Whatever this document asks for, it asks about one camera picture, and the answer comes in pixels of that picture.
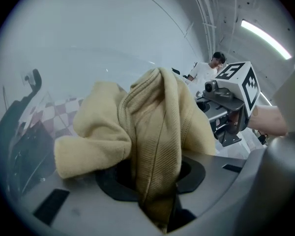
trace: gray surface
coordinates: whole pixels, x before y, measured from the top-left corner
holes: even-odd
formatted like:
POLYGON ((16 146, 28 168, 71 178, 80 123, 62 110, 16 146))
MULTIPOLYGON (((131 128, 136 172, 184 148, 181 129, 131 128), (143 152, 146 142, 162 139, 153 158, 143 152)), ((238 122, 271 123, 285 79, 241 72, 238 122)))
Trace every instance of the gray surface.
POLYGON ((238 143, 223 147, 221 143, 216 140, 215 149, 216 155, 228 158, 247 159, 250 151, 243 145, 245 141, 241 140, 238 143))
POLYGON ((16 202, 56 170, 54 141, 41 122, 13 146, 8 163, 7 190, 16 202))
POLYGON ((33 212, 55 188, 69 190, 52 228, 68 235, 161 235, 135 202, 115 201, 97 185, 94 175, 63 181, 55 172, 22 198, 33 212))
POLYGON ((288 132, 295 132, 295 71, 274 95, 288 132))
MULTIPOLYGON (((184 154, 200 161, 206 169, 206 177, 197 190, 180 195, 182 207, 200 216, 221 199, 238 177, 238 173, 222 167, 227 163, 243 166, 245 160, 192 152, 184 154)), ((60 232, 80 236, 103 232, 106 235, 161 235, 137 203, 113 200, 99 188, 92 174, 63 181, 55 172, 25 195, 22 205, 33 212, 55 188, 70 191, 51 225, 60 232)))
POLYGON ((194 192, 180 195, 182 207, 199 216, 219 200, 238 177, 238 173, 225 170, 222 167, 225 164, 243 167, 245 160, 212 157, 192 152, 185 152, 184 155, 201 162, 206 170, 205 179, 194 192))
POLYGON ((239 100, 237 98, 232 99, 232 101, 228 102, 228 101, 219 101, 215 98, 208 98, 208 100, 214 101, 216 103, 218 103, 219 105, 222 105, 224 108, 227 108, 229 110, 233 111, 238 111, 239 109, 241 109, 242 106, 244 106, 244 102, 242 100, 239 100))
POLYGON ((263 154, 263 149, 251 152, 237 179, 222 198, 202 216, 171 235, 234 235, 239 211, 247 199, 263 154))
POLYGON ((279 220, 284 221, 293 216, 293 211, 295 211, 295 133, 289 133, 285 137, 274 139, 264 152, 254 184, 240 211, 237 231, 239 235, 255 235, 264 224, 275 219, 279 212, 281 212, 279 220))

